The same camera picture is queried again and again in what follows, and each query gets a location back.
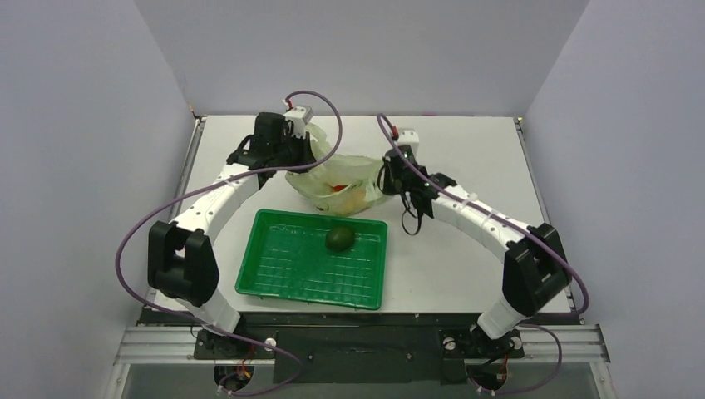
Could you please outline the green plastic tray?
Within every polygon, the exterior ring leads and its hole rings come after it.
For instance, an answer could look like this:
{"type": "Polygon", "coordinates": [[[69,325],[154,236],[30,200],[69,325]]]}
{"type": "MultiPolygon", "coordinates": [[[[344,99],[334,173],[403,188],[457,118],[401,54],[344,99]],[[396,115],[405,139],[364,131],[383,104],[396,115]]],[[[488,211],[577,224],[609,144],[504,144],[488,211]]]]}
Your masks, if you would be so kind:
{"type": "Polygon", "coordinates": [[[261,209],[234,289],[260,298],[376,311],[382,306],[387,231],[380,220],[261,209]],[[347,251],[324,245],[336,226],[356,233],[347,251]]]}

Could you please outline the fake avocado half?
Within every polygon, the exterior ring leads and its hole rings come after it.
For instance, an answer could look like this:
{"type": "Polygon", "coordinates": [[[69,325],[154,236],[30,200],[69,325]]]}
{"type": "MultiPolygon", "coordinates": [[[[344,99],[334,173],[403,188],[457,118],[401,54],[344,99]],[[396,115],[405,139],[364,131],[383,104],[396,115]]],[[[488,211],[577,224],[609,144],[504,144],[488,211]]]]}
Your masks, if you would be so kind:
{"type": "Polygon", "coordinates": [[[324,240],[324,245],[333,252],[343,252],[349,250],[356,241],[356,233],[347,226],[336,226],[330,229],[324,240]]]}

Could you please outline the yellow fake fruit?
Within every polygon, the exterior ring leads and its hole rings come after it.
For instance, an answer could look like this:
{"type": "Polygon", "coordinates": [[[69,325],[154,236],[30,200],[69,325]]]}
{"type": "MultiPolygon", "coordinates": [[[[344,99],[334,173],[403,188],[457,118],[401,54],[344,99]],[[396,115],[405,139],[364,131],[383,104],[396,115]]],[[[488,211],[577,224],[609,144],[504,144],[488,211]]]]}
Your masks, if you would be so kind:
{"type": "Polygon", "coordinates": [[[340,203],[337,208],[338,215],[349,216],[360,213],[370,207],[366,199],[365,190],[353,190],[341,192],[340,203]]]}

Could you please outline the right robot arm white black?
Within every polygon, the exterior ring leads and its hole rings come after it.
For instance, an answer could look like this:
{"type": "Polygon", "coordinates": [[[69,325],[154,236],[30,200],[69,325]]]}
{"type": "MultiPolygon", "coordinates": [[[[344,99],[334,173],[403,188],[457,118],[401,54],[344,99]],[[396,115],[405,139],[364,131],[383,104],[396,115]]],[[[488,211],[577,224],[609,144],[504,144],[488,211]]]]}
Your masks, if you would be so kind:
{"type": "Polygon", "coordinates": [[[398,195],[417,219],[449,224],[502,263],[500,296],[469,332],[471,354],[497,358],[515,348],[515,327],[534,317],[572,281],[555,228],[524,224],[482,203],[442,173],[428,174],[409,145],[389,150],[378,174],[383,194],[398,195]]]}

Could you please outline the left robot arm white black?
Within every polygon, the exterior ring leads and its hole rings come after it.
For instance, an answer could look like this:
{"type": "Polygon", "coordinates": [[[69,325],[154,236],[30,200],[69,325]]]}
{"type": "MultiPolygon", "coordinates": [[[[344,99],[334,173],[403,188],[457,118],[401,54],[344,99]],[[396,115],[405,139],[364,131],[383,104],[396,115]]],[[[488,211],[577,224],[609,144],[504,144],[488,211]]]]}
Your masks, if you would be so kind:
{"type": "Polygon", "coordinates": [[[226,159],[215,189],[169,223],[154,223],[148,233],[149,286],[217,334],[215,346],[226,357],[245,352],[248,334],[237,328],[241,314],[218,289],[213,242],[235,211],[274,176],[274,168],[295,167],[303,173],[315,163],[308,129],[312,115],[306,106],[284,114],[260,112],[252,134],[226,159]]]}

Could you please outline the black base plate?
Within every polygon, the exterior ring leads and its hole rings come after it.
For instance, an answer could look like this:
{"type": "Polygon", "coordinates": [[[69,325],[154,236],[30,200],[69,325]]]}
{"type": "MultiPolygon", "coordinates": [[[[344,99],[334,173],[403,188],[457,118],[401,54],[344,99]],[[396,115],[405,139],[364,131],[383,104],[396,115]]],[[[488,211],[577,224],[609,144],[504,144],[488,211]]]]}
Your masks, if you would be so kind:
{"type": "MultiPolygon", "coordinates": [[[[218,374],[258,372],[271,366],[274,381],[296,383],[402,383],[438,380],[463,383],[478,372],[494,372],[502,362],[525,362],[519,328],[515,348],[497,358],[470,351],[474,313],[258,313],[248,312],[233,337],[222,337],[199,324],[146,310],[137,327],[198,328],[197,340],[209,354],[240,355],[234,365],[212,364],[218,374]]],[[[543,329],[562,346],[549,326],[579,325],[576,320],[544,316],[543,329]]]]}

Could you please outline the translucent pale green plastic bag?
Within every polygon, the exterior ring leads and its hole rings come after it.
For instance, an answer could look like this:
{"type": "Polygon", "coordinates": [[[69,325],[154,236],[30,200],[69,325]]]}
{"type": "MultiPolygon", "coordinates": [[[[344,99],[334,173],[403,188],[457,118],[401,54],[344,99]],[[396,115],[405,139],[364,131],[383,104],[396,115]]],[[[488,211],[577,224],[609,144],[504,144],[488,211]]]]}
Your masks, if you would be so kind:
{"type": "Polygon", "coordinates": [[[390,199],[378,187],[377,177],[381,168],[381,160],[361,155],[335,154],[306,173],[288,172],[285,179],[318,211],[341,216],[337,213],[341,192],[365,190],[366,199],[370,203],[369,209],[390,199]],[[333,192],[331,187],[334,185],[348,187],[343,191],[333,192]]]}

